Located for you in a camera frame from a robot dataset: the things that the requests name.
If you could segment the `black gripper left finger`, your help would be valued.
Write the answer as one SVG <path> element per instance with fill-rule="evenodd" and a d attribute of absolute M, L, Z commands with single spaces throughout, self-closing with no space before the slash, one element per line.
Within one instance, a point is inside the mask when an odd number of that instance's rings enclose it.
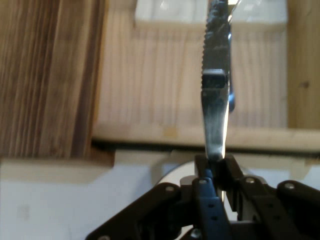
<path fill-rule="evenodd" d="M 199 230 L 201 240 L 231 240 L 232 229 L 217 191 L 227 185 L 227 162 L 197 155 L 190 183 L 164 182 L 89 233 L 88 240 L 173 240 L 183 227 Z"/>

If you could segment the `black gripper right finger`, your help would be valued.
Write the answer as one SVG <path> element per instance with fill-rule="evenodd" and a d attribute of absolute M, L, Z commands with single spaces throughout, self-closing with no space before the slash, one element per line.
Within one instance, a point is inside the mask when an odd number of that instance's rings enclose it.
<path fill-rule="evenodd" d="M 244 175 L 232 155 L 216 162 L 216 185 L 239 221 L 260 225 L 270 240 L 318 240 L 320 192 L 295 180 L 276 188 L 257 176 Z"/>

